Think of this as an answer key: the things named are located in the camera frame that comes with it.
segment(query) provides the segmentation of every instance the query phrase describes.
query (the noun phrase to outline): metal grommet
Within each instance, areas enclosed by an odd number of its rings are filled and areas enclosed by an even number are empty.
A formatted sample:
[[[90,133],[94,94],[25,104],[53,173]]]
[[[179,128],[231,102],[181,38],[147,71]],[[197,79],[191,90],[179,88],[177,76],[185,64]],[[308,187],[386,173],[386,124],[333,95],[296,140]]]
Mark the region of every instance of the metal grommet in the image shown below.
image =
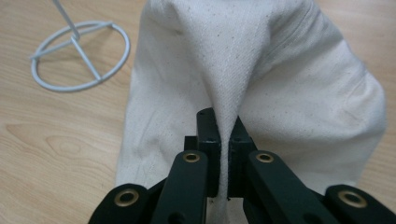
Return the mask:
[[[136,203],[138,199],[139,193],[135,189],[125,189],[116,195],[114,203],[119,207],[126,207]]]
[[[267,153],[260,153],[256,156],[256,159],[260,162],[273,162],[274,157]]]
[[[195,153],[187,153],[187,154],[183,155],[183,160],[186,162],[196,162],[200,159],[201,159],[201,157]]]
[[[352,207],[363,208],[367,207],[367,201],[359,194],[350,190],[341,190],[338,192],[338,198]]]

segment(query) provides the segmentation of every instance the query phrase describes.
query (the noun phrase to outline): white fabric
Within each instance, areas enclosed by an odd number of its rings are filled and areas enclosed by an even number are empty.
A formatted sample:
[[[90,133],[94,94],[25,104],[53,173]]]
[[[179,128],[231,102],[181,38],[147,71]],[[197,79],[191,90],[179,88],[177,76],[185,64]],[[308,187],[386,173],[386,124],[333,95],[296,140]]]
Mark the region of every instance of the white fabric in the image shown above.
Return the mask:
[[[319,192],[353,184],[386,126],[382,88],[312,1],[148,0],[116,184],[165,178],[210,106],[222,153],[209,223],[246,222],[237,200],[225,212],[237,115],[258,148]]]

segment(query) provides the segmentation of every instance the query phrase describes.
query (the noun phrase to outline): white wire stand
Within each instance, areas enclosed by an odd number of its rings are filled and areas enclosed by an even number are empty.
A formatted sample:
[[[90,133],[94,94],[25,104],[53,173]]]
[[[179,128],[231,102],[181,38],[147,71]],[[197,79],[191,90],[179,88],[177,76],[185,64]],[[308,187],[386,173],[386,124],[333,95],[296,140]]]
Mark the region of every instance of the white wire stand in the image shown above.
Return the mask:
[[[32,75],[35,81],[42,87],[51,90],[51,91],[82,91],[86,90],[90,87],[93,87],[95,85],[98,85],[99,83],[102,83],[103,81],[107,80],[111,76],[113,76],[120,68],[124,65],[125,61],[128,58],[129,51],[131,49],[131,44],[129,42],[128,35],[123,31],[118,25],[113,23],[112,21],[84,21],[84,22],[79,22],[74,24],[69,16],[66,14],[64,11],[64,8],[60,4],[59,0],[52,0],[52,2],[55,4],[55,6],[58,8],[59,12],[62,14],[64,19],[66,20],[68,26],[64,27],[62,30],[59,30],[55,34],[49,36],[46,40],[44,40],[43,43],[41,43],[40,46],[38,46],[37,50],[35,51],[35,54],[30,58],[32,60]],[[118,31],[124,41],[125,41],[125,51],[122,54],[122,57],[120,61],[106,74],[100,75],[93,64],[91,63],[90,59],[87,57],[87,54],[84,52],[82,49],[81,45],[78,43],[80,38],[83,35],[92,33],[94,31],[98,31],[100,29],[106,28],[106,27],[111,27],[115,31]],[[56,46],[47,48],[55,39],[61,37],[64,34],[67,34],[69,32],[72,32],[72,36],[70,37],[70,40],[64,41],[61,44],[58,44]],[[66,46],[69,45],[74,45],[78,53],[81,55],[82,59],[84,60],[85,64],[87,64],[88,68],[91,70],[94,80],[89,81],[84,84],[80,84],[77,86],[55,86],[47,83],[37,73],[37,67],[38,67],[38,62],[40,57],[50,54],[58,49],[62,49]]]

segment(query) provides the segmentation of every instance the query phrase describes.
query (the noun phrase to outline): black plastic part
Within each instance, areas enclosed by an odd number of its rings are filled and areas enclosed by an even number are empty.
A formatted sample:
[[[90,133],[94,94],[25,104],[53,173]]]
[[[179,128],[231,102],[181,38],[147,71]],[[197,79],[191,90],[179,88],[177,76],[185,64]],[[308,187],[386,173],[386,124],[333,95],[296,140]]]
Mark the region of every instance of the black plastic part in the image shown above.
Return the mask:
[[[244,203],[244,212],[247,218],[248,224],[272,224],[272,219],[268,215],[268,212],[265,210],[262,202],[256,201],[252,202],[250,199],[245,198]]]
[[[127,206],[116,205],[116,197],[125,190],[135,190],[138,195],[135,203]],[[125,199],[120,201],[129,201],[132,195],[125,194]],[[93,212],[89,224],[130,224],[130,223],[147,223],[144,209],[149,201],[148,191],[139,185],[125,184],[111,190],[102,200],[96,210]]]
[[[339,223],[276,154],[251,152],[247,176],[273,223]]]
[[[248,135],[244,124],[238,117],[229,142],[228,197],[243,198],[246,192],[246,165],[250,152],[257,150]]]
[[[199,111],[197,118],[197,136],[186,136],[184,150],[196,149],[204,152],[209,159],[209,174],[207,179],[207,197],[218,195],[220,175],[221,140],[213,108]]]
[[[160,198],[161,192],[163,191],[163,186],[165,185],[166,178],[156,185],[151,187],[148,190],[148,202],[146,203],[146,207],[143,210],[141,223],[149,223],[151,221],[152,214],[154,213],[154,209],[157,206],[158,199]]]
[[[396,223],[395,214],[387,207],[366,192],[347,185],[327,188],[324,203],[342,223]]]
[[[207,167],[203,152],[177,154],[150,223],[205,223]]]

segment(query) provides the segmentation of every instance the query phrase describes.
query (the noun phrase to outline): light wood surface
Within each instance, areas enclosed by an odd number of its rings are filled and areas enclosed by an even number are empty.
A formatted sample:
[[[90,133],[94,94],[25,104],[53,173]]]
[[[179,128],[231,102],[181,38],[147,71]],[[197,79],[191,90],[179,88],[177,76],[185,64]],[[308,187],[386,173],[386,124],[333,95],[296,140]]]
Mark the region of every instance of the light wood surface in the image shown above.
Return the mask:
[[[29,56],[65,26],[50,0],[0,0],[0,223],[87,223],[113,188],[142,0],[62,1],[74,22],[114,21],[130,36],[127,63],[109,81],[76,93],[39,87]],[[396,2],[318,0],[387,93],[389,127],[359,187],[396,211]],[[120,58],[119,34],[84,36],[99,71]],[[91,74],[73,48],[42,59],[53,83]]]

